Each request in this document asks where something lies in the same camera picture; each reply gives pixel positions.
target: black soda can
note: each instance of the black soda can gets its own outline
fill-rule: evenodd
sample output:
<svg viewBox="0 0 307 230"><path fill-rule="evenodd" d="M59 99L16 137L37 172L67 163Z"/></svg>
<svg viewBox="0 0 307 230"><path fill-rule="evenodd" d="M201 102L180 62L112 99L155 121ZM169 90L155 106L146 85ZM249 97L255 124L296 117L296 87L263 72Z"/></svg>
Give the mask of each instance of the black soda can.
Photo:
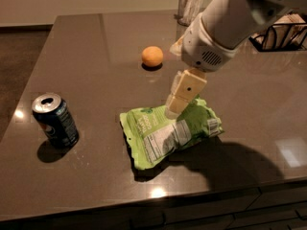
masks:
<svg viewBox="0 0 307 230"><path fill-rule="evenodd" d="M59 95L47 93L37 97L32 104L32 111L54 147L71 148L78 142L79 133L73 117L66 101Z"/></svg>

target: robotic hand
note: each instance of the robotic hand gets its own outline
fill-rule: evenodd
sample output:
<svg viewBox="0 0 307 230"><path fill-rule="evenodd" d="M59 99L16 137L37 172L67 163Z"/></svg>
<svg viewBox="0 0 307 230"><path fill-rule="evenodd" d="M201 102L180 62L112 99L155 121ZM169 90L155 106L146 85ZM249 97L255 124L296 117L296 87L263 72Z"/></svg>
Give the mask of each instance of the robotic hand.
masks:
<svg viewBox="0 0 307 230"><path fill-rule="evenodd" d="M205 87L205 73L232 59L244 39L303 7L307 0L212 0L171 48L191 68L175 76L165 115L177 118Z"/></svg>

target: can lid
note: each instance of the can lid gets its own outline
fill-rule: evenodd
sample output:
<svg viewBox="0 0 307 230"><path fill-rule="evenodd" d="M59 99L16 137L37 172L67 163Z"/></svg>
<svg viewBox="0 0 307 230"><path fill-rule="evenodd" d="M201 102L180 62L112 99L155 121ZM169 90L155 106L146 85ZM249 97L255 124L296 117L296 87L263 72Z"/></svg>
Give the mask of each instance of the can lid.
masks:
<svg viewBox="0 0 307 230"><path fill-rule="evenodd" d="M37 97L32 103L32 110L37 113L47 113L57 109L61 98L54 93L47 93Z"/></svg>

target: table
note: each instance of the table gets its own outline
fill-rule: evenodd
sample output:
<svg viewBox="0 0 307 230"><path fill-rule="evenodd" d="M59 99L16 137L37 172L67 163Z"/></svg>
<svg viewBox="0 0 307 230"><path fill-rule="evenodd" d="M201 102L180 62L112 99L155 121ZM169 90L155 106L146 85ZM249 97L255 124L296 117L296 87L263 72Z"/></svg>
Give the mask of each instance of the table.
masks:
<svg viewBox="0 0 307 230"><path fill-rule="evenodd" d="M259 54L248 41L201 93L225 133L133 169L119 114L165 103L187 68L168 52L181 34L173 11L57 18L0 144L0 220L241 190L239 211L261 207L262 186L306 178L306 52ZM141 65L151 45L165 57L152 72ZM68 152L46 143L32 116L46 92L67 101L80 132Z"/></svg>

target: snack bag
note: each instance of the snack bag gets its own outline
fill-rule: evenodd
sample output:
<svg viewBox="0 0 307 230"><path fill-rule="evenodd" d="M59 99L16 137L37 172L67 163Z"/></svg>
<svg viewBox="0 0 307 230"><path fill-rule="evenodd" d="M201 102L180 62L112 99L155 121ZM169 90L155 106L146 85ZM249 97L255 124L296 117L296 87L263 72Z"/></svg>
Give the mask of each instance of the snack bag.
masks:
<svg viewBox="0 0 307 230"><path fill-rule="evenodd" d="M223 132L221 120L205 100L196 98L176 120L164 115L165 105L135 108L120 114L137 170L153 168L175 150L185 150Z"/></svg>

